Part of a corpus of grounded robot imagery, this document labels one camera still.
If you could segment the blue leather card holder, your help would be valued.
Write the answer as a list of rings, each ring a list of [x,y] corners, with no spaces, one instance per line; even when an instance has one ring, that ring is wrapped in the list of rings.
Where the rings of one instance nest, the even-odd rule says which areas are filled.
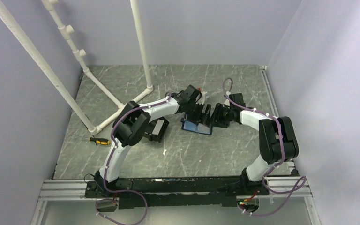
[[[202,134],[202,135],[212,135],[213,127],[207,126],[202,123],[193,123],[188,119],[188,115],[185,114],[183,118],[181,118],[181,129],[184,131]]]

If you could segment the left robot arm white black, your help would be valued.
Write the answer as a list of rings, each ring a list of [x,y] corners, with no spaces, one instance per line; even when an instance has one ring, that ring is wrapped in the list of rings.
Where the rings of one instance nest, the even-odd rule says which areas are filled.
[[[188,116],[195,125],[200,123],[205,96],[205,92],[189,85],[185,90],[168,93],[158,101],[145,104],[129,101],[113,123],[110,140],[106,140],[111,148],[103,166],[94,175],[98,192],[105,197],[115,193],[120,169],[128,152],[144,136],[153,135],[152,124],[178,113]]]

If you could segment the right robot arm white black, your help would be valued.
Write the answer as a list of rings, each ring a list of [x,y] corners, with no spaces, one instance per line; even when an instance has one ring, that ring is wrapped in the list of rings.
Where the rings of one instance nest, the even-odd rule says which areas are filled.
[[[214,127],[227,128],[231,122],[249,126],[259,133],[259,155],[242,171],[240,190],[250,195],[276,167],[295,158],[299,147],[289,117],[275,117],[255,108],[246,107],[241,93],[225,96],[229,104],[218,103],[211,115]]]

